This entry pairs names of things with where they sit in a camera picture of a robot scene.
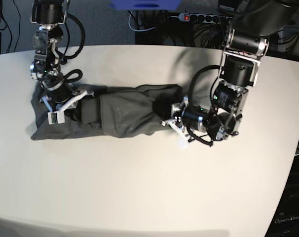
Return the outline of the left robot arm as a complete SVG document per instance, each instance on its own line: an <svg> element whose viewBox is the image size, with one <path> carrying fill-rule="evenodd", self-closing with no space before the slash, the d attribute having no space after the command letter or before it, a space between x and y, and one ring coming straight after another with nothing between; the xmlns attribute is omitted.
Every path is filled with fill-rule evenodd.
<svg viewBox="0 0 299 237"><path fill-rule="evenodd" d="M244 0L232 15L223 42L221 61L200 69L191 79L188 94L171 105L162 126L177 132L186 143L198 141L212 146L238 135L248 88L255 86L261 59L270 35L284 27L299 9L299 0ZM199 77L218 71L210 89L210 109L194 104Z"/></svg>

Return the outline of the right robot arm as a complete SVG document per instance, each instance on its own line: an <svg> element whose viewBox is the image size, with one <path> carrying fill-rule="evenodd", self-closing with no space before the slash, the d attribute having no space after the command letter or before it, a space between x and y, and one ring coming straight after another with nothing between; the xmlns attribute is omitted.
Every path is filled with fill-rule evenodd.
<svg viewBox="0 0 299 237"><path fill-rule="evenodd" d="M39 26L33 37L35 55L30 66L32 78L37 81L31 100L35 111L43 109L45 104L51 111L57 110L79 95L79 90L71 84L82 78L82 71L75 69L66 75L61 72L62 65L81 53L86 38L83 24L68 13L69 6L68 0L36 0L33 3L31 22ZM58 50L58 43L64 37L61 25L66 26L67 19L73 20L80 30L79 48L73 55Z"/></svg>

